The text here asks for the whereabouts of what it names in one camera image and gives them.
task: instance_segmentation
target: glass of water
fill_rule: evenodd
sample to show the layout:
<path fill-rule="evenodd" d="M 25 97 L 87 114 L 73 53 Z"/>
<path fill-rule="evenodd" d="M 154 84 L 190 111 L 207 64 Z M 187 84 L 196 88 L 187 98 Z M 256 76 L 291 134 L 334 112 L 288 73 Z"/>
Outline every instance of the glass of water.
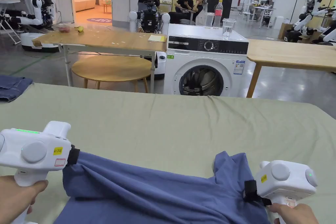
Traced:
<path fill-rule="evenodd" d="M 229 38 L 234 29 L 236 20 L 232 18 L 223 19 L 223 38 Z"/>
<path fill-rule="evenodd" d="M 213 12 L 206 12 L 205 13 L 205 23 L 204 23 L 205 28 L 211 28 L 212 27 L 214 17 L 215 17 L 215 14 Z"/>

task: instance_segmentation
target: blue t-shirt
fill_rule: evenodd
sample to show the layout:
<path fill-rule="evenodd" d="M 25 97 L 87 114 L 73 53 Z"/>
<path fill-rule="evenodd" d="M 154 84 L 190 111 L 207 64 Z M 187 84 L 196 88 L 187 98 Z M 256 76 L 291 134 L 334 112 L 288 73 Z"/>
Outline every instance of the blue t-shirt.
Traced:
<path fill-rule="evenodd" d="M 81 152 L 63 170 L 71 198 L 55 223 L 269 224 L 264 206 L 243 200 L 244 181 L 253 179 L 244 153 L 216 155 L 213 172 L 184 176 Z"/>

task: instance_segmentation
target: green indicator light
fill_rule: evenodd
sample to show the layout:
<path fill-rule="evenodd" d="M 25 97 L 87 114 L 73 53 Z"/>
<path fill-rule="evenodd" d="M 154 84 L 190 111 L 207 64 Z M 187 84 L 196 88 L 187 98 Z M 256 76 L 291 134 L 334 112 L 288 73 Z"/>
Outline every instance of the green indicator light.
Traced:
<path fill-rule="evenodd" d="M 21 129 L 15 129 L 17 131 L 22 131 L 22 132 L 28 132 L 28 133 L 34 133 L 34 134 L 40 134 L 39 131 L 31 131 L 31 130 L 21 130 Z"/>

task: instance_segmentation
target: green floor line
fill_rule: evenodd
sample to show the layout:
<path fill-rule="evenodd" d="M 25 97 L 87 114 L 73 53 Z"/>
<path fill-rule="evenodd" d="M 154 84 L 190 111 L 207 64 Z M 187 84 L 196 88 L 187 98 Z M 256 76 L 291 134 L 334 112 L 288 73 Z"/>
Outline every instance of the green floor line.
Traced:
<path fill-rule="evenodd" d="M 11 73 L 10 75 L 17 74 L 17 73 L 19 73 L 19 72 L 21 72 L 21 71 L 23 71 L 23 70 L 29 68 L 30 66 L 34 65 L 35 63 L 40 62 L 41 60 L 43 60 L 43 59 L 47 59 L 47 58 L 48 58 L 48 57 L 45 57 L 45 58 L 39 58 L 38 60 L 35 60 L 35 61 L 31 62 L 31 64 L 28 64 L 27 66 L 24 66 L 24 67 L 20 68 L 19 70 L 16 70 L 15 72 Z"/>

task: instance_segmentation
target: yellow label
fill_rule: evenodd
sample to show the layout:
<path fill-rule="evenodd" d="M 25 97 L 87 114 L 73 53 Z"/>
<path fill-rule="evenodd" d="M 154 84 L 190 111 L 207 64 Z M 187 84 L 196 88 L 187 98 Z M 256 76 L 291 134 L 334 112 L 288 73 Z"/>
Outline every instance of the yellow label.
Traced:
<path fill-rule="evenodd" d="M 56 147 L 54 149 L 54 156 L 55 155 L 61 155 L 62 154 L 62 151 L 63 151 L 63 148 L 62 147 Z"/>
<path fill-rule="evenodd" d="M 264 183 L 266 180 L 267 180 L 267 175 L 265 174 L 265 175 L 262 177 L 262 183 Z"/>

